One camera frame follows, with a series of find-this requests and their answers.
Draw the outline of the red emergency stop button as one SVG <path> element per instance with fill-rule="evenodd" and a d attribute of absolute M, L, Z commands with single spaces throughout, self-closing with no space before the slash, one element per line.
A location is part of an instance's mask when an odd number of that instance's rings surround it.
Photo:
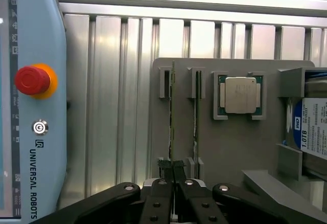
<path fill-rule="evenodd" d="M 48 99 L 58 87 L 58 77 L 49 65 L 37 63 L 20 68 L 14 84 L 22 94 L 34 99 Z"/>

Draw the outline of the light blue teach pendant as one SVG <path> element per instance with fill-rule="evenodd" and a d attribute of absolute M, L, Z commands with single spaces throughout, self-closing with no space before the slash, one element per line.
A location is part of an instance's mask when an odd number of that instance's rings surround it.
<path fill-rule="evenodd" d="M 16 72 L 49 65 L 48 99 L 22 94 Z M 53 213 L 66 175 L 66 34 L 58 0 L 0 0 L 0 224 Z"/>

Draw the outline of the hard disk with blue label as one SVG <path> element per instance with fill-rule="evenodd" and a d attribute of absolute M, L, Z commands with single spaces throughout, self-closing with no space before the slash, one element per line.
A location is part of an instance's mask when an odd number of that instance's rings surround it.
<path fill-rule="evenodd" d="M 285 144 L 302 152 L 302 169 L 327 181 L 327 72 L 306 73 L 304 96 L 287 99 Z"/>

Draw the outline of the silver CPU chip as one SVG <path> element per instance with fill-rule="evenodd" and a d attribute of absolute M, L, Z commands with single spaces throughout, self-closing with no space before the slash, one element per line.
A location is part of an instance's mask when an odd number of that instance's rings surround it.
<path fill-rule="evenodd" d="M 262 76 L 218 77 L 218 114 L 262 113 Z"/>

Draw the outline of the grey parts rack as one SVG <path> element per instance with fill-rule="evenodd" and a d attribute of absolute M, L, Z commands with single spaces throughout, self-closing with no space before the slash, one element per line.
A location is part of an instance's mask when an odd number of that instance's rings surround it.
<path fill-rule="evenodd" d="M 150 74 L 148 179 L 161 177 L 159 160 L 171 161 L 170 83 L 173 60 L 174 161 L 184 162 L 186 177 L 202 181 L 208 189 L 227 183 L 269 195 L 287 206 L 316 210 L 292 189 L 310 180 L 324 179 L 304 171 L 302 152 L 285 144 L 287 99 L 304 96 L 306 73 L 324 73 L 327 68 L 317 68 L 314 63 L 304 60 L 156 59 Z M 196 71 L 202 72 L 199 178 L 195 178 L 193 160 Z M 262 113 L 257 116 L 219 115 L 219 76 L 262 76 Z"/>

